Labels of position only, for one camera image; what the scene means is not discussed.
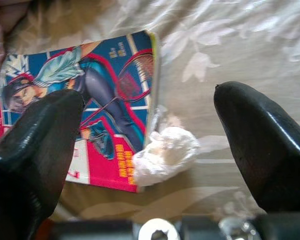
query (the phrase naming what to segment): bedsheet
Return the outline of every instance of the bedsheet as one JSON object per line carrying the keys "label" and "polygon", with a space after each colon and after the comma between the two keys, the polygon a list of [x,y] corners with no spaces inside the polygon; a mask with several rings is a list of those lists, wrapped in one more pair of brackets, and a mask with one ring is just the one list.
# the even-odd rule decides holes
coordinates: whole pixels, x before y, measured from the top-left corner
{"label": "bedsheet", "polygon": [[262,213],[233,160],[213,94],[218,83],[249,84],[300,124],[300,0],[42,0],[6,46],[32,54],[143,29],[160,38],[159,104],[201,144],[195,165],[137,194],[67,182],[53,218],[142,223]]}

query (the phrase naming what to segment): tennis racket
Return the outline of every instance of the tennis racket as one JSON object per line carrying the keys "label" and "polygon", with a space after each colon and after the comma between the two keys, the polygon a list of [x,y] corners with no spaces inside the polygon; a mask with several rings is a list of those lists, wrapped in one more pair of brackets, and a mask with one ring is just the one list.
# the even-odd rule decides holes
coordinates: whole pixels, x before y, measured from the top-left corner
{"label": "tennis racket", "polygon": [[152,78],[154,74],[154,60],[152,53],[136,53],[123,66],[115,82],[115,97],[103,107],[92,113],[85,119],[80,128],[95,115],[104,110],[116,99],[127,103],[135,103],[151,92]]}

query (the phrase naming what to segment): anime character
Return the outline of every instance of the anime character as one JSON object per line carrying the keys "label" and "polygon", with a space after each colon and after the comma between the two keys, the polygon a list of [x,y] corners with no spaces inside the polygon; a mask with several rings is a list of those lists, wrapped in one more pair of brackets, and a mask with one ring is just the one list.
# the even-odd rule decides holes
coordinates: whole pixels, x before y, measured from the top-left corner
{"label": "anime character", "polygon": [[[115,90],[108,81],[111,77],[105,66],[87,55],[98,43],[77,46],[49,59],[36,77],[28,73],[19,74],[3,88],[3,103],[13,112],[22,113],[30,104],[54,91],[73,89],[82,94],[85,105],[90,100],[99,107],[105,106],[115,97]],[[120,99],[104,108],[117,130],[138,152],[143,148],[143,134],[133,122]],[[96,149],[108,159],[114,157],[111,136],[100,122],[86,127],[81,137],[94,143]]]}

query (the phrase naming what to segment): white plastic bag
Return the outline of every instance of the white plastic bag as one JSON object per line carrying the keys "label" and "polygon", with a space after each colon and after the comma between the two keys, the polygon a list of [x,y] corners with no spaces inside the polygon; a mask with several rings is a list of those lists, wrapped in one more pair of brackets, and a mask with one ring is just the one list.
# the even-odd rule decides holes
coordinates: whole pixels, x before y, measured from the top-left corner
{"label": "white plastic bag", "polygon": [[178,118],[175,116],[168,117],[168,120],[164,118],[159,127],[157,117],[156,114],[154,116],[156,128],[162,130],[152,131],[149,136],[150,143],[133,156],[134,180],[139,187],[163,182],[187,170],[194,162],[200,147],[191,132],[180,126],[174,126]]}

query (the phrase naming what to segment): comic book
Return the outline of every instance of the comic book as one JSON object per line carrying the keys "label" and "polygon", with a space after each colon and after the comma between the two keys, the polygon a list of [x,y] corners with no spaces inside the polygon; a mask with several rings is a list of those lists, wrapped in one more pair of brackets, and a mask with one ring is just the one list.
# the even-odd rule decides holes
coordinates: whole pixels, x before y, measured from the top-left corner
{"label": "comic book", "polygon": [[155,105],[156,56],[156,38],[148,31],[8,54],[0,76],[0,137],[40,98],[62,89],[79,91],[85,109],[66,180],[137,192],[132,156],[143,149]]}

